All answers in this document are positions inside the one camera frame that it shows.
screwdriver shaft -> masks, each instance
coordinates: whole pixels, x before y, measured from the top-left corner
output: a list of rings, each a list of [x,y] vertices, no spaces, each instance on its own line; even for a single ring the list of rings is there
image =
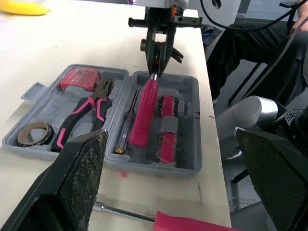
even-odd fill
[[[150,217],[146,217],[146,216],[139,215],[139,214],[136,214],[136,213],[131,213],[131,212],[124,211],[124,210],[121,210],[121,209],[109,207],[109,206],[104,205],[103,203],[100,203],[100,202],[94,203],[93,210],[98,211],[98,212],[108,212],[108,213],[112,213],[112,214],[116,214],[116,215],[121,215],[121,216],[131,218],[131,219],[134,219],[134,220],[137,220],[137,221],[146,222],[146,223],[149,223],[149,224],[152,224],[152,225],[154,225],[154,223],[155,223],[154,218],[150,218]]]

table surface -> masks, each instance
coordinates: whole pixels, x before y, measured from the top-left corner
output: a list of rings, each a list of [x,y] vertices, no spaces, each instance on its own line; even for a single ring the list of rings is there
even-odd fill
[[[51,0],[45,16],[1,15],[0,23],[0,139],[30,109],[20,96],[39,81],[49,86],[70,64],[122,68],[131,75],[147,70],[140,41],[145,28],[130,28],[128,18],[144,17],[144,8],[89,1]],[[186,16],[197,16],[187,10]],[[121,176],[103,168],[97,200],[154,217],[157,211],[230,226],[219,143],[200,29],[179,28],[174,47],[182,64],[170,60],[166,73],[194,76],[199,81],[202,164],[189,180],[138,174]],[[36,177],[51,163],[27,159],[0,148],[0,227]],[[145,231],[151,225],[93,212],[90,231]]]

person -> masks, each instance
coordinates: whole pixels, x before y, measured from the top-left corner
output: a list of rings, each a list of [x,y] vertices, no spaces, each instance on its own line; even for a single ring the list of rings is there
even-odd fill
[[[240,64],[241,59],[266,63],[268,66],[277,60],[291,34],[308,16],[308,2],[297,12],[299,19],[290,27],[274,24],[253,32],[225,30],[207,62],[213,104],[217,102],[227,77]],[[251,29],[263,25],[265,23],[244,22],[235,23],[231,27]],[[272,99],[286,106],[301,94],[307,86],[302,71],[307,45],[308,22],[300,28],[279,63],[249,95]]]

tool case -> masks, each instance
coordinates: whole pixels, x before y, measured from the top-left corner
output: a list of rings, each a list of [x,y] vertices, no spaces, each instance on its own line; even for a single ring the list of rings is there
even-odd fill
[[[107,111],[105,124],[102,127],[108,132],[104,157],[105,166],[124,172],[167,178],[191,178],[198,174],[202,167],[199,89],[198,80],[189,76],[163,74],[158,79],[158,103],[151,123],[149,144],[146,148],[128,145],[126,154],[120,155],[114,154],[113,151],[124,118],[132,105],[135,93],[139,92],[133,109],[135,113],[137,112],[142,87],[149,79],[149,73],[139,71],[128,76],[128,71],[122,69],[81,64],[70,65],[49,87],[37,82],[22,96],[22,99],[32,101],[33,106],[4,137],[3,147],[25,157],[49,161],[54,161],[57,158],[59,153],[51,152],[51,146],[60,126],[75,109],[78,101],[92,94],[92,92],[77,86],[68,86],[64,91],[60,91],[58,88],[61,79],[70,70],[79,67],[94,68],[99,73],[100,81],[110,78],[114,82],[108,97],[112,106]],[[177,123],[174,123],[174,120],[171,122],[170,118],[160,117],[159,99],[166,95],[175,99],[174,114]],[[95,109],[77,122],[69,140],[89,133],[94,118]],[[19,147],[17,145],[19,132],[28,124],[38,121],[51,125],[54,131],[52,141],[44,145]],[[157,158],[157,150],[160,145],[159,137],[166,130],[174,130],[177,136],[175,160],[172,164],[160,162]]]

pink screwdriver handle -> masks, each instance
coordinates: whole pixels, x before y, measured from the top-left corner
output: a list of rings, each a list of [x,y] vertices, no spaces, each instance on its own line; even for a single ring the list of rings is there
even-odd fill
[[[238,231],[191,218],[172,217],[157,212],[154,231]]]
[[[146,147],[149,141],[151,121],[154,115],[158,94],[158,83],[149,79],[144,86],[139,108],[128,142],[137,147]]]

